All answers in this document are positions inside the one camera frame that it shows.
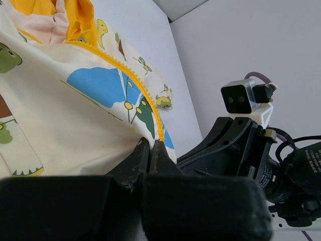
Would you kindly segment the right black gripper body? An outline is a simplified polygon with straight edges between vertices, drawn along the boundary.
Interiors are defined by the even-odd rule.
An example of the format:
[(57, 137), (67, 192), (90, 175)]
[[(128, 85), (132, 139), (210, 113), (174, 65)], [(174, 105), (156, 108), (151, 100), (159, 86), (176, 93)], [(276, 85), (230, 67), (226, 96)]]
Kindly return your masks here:
[(272, 164), (269, 156), (271, 145), (276, 143), (276, 131), (264, 129), (249, 118), (236, 118), (238, 122), (249, 121), (239, 139), (244, 144), (237, 176), (255, 180), (264, 190), (272, 182)]

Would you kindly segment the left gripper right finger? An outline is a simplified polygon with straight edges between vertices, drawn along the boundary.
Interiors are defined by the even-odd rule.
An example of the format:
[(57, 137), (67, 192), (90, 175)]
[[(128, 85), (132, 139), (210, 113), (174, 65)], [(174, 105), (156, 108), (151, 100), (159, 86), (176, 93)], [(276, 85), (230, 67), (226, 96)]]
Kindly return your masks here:
[(148, 240), (270, 240), (271, 217), (258, 183), (246, 177), (184, 175), (156, 141), (144, 175)]

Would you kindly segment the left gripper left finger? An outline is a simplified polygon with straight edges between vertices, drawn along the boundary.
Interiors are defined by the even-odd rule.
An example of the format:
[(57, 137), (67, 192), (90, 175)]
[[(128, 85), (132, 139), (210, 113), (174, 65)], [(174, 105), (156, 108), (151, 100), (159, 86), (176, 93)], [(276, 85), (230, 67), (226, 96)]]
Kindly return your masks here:
[(1, 240), (146, 240), (114, 175), (1, 180)]

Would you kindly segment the cream dinosaur print hooded jacket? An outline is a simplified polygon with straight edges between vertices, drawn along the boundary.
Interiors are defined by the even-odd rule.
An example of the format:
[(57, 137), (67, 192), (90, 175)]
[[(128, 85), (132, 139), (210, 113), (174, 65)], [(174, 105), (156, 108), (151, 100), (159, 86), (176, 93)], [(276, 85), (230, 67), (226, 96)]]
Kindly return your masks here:
[(1, 1), (1, 177), (105, 174), (141, 138), (175, 148), (172, 90), (91, 1)]

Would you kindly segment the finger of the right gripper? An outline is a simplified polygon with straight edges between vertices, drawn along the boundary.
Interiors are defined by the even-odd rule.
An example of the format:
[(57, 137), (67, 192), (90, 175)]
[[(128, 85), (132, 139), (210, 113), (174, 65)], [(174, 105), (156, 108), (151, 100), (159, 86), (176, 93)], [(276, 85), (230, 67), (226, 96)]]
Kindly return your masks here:
[(245, 147), (239, 139), (249, 121), (233, 120), (230, 128), (215, 144), (180, 162), (179, 168), (187, 175), (237, 176)]
[(186, 154), (180, 156), (177, 159), (177, 163), (180, 163), (192, 155), (197, 154), (198, 152), (215, 144), (227, 132), (233, 121), (234, 120), (230, 117), (217, 118), (206, 137), (196, 147), (191, 149)]

